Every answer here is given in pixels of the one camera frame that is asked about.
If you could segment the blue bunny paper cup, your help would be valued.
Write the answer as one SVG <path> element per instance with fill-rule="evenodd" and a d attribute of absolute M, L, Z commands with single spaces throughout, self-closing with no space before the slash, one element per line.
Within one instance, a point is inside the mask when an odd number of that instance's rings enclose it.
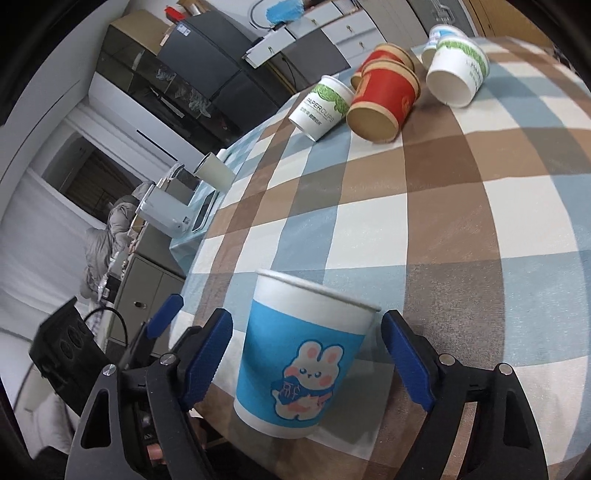
<path fill-rule="evenodd" d="M 284 273 L 257 273 L 233 409 L 259 433 L 317 428 L 379 307 Z"/>

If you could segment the green white paper cup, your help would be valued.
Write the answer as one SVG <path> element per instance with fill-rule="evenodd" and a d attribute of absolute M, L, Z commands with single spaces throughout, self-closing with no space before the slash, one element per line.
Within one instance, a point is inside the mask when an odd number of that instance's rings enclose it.
<path fill-rule="evenodd" d="M 324 75 L 288 116 L 311 141 L 329 133 L 345 119 L 353 102 L 353 91 L 334 76 Z"/>

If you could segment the front red paper cup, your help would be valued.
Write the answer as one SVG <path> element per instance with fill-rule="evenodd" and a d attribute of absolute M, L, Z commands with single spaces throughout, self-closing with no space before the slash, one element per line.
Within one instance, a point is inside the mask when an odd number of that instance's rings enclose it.
<path fill-rule="evenodd" d="M 420 81 L 412 69 L 391 59 L 370 61 L 363 67 L 346 123 L 365 140 L 392 142 L 420 95 Z"/>

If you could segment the red paper cup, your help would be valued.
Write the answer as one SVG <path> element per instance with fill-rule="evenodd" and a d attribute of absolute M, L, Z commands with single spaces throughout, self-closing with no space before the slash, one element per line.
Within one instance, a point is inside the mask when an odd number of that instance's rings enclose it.
<path fill-rule="evenodd" d="M 412 69 L 391 59 L 370 61 L 363 67 L 346 123 L 365 140 L 392 142 L 420 95 L 420 81 Z"/>
<path fill-rule="evenodd" d="M 394 62 L 399 62 L 407 66 L 412 71 L 415 71 L 414 62 L 408 54 L 408 52 L 399 47 L 398 45 L 394 45 L 393 43 L 382 43 L 379 44 L 374 51 L 368 56 L 368 58 L 362 62 L 360 67 L 356 69 L 356 72 L 353 74 L 351 78 L 351 85 L 353 90 L 358 89 L 361 81 L 362 81 L 362 72 L 363 68 L 367 64 L 375 60 L 393 60 Z"/>

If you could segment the rear red paper cup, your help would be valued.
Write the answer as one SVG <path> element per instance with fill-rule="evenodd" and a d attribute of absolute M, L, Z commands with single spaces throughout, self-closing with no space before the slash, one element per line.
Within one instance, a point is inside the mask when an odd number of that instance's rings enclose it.
<path fill-rule="evenodd" d="M 408 52 L 399 47 L 398 45 L 394 45 L 393 43 L 382 43 L 379 44 L 374 51 L 368 56 L 368 58 L 362 62 L 360 67 L 356 69 L 356 72 L 353 74 L 351 78 L 351 85 L 353 90 L 358 89 L 361 81 L 362 81 L 362 72 L 363 68 L 367 64 L 375 60 L 393 60 L 394 62 L 399 62 L 407 66 L 412 71 L 415 71 L 414 62 L 408 54 Z"/>

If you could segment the blue white paper cup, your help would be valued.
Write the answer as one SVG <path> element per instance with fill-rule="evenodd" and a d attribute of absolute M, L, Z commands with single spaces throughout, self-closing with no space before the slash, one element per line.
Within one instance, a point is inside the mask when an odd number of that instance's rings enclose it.
<path fill-rule="evenodd" d="M 462 30 L 452 25 L 437 24 L 431 28 L 428 42 L 424 46 L 421 54 L 422 64 L 426 69 L 432 64 L 439 40 L 442 37 L 449 35 L 467 38 L 467 35 Z"/>

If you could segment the green white cup right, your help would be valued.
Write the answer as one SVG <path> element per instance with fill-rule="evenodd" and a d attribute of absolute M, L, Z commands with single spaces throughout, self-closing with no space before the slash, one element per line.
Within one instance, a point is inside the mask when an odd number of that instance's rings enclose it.
<path fill-rule="evenodd" d="M 437 43 L 426 85 L 441 103 L 468 106 L 490 74 L 490 62 L 472 39 L 445 35 Z"/>

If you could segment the grey cabinet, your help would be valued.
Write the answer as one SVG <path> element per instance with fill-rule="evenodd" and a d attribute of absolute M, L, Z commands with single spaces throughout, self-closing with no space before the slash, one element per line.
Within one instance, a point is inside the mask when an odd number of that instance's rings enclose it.
<path fill-rule="evenodd" d="M 125 321 L 129 341 L 170 295 L 181 292 L 184 280 L 184 272 L 171 256 L 162 262 L 137 253 L 127 257 L 114 309 Z"/>

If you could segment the grey jacket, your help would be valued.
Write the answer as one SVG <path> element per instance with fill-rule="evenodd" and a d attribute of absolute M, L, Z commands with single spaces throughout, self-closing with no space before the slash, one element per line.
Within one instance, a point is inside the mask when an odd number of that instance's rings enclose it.
<path fill-rule="evenodd" d="M 109 210 L 104 228 L 86 230 L 85 268 L 80 284 L 84 299 L 98 302 L 99 284 L 108 271 L 111 257 L 131 242 L 127 232 L 139 203 L 152 185 L 152 181 L 143 182 L 131 194 L 120 197 Z"/>

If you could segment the white box appliance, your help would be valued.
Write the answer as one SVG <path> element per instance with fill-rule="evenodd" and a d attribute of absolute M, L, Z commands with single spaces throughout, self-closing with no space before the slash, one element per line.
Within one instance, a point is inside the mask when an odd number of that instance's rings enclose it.
<path fill-rule="evenodd" d="M 184 234 L 193 219 L 190 199 L 199 180 L 177 163 L 151 184 L 139 202 L 136 215 L 170 238 Z"/>

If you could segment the cream travel tumbler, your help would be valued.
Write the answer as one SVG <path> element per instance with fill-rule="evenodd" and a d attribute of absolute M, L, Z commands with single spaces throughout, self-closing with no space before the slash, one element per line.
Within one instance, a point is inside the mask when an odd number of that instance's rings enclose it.
<path fill-rule="evenodd" d="M 235 179 L 235 173 L 214 153 L 208 153 L 200 160 L 193 175 L 222 193 L 228 193 Z"/>

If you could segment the plaid tablecloth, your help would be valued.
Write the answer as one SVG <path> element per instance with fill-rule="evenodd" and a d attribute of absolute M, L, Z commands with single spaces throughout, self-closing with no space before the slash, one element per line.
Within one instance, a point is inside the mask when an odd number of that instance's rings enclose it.
<path fill-rule="evenodd" d="M 283 479 L 391 479 L 425 414 L 370 332 L 321 426 L 253 431 L 232 403 L 256 273 L 270 269 L 399 310 L 462 363 L 512 365 L 553 479 L 590 444 L 590 93 L 541 48 L 482 40 L 491 72 L 452 109 L 424 92 L 396 141 L 340 125 L 312 142 L 294 101 L 228 149 L 235 183 L 207 225 L 175 330 L 235 322 L 197 409 Z"/>

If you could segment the black refrigerator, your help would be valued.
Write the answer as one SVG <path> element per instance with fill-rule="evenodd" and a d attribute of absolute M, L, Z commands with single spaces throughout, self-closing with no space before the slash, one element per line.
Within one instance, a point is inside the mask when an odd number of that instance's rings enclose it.
<path fill-rule="evenodd" d="M 291 97 L 270 68 L 253 68 L 243 59 L 250 46 L 228 16 L 207 11 L 178 22 L 157 58 L 246 133 Z"/>

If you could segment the blue plastic bag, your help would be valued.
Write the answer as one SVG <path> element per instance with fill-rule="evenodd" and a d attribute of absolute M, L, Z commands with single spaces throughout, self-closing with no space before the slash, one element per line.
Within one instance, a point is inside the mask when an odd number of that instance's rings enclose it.
<path fill-rule="evenodd" d="M 271 24 L 289 23 L 304 15 L 304 0 L 283 0 L 266 9 L 266 20 Z"/>

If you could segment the white drawer desk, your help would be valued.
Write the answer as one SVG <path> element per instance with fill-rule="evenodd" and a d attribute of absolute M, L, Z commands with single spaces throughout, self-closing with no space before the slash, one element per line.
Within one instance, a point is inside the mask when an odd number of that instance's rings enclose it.
<path fill-rule="evenodd" d="M 379 44 L 386 42 L 360 2 L 324 1 L 293 22 L 271 27 L 255 46 L 246 51 L 243 59 L 250 66 L 259 68 L 315 31 L 322 31 L 349 66 L 360 66 Z"/>

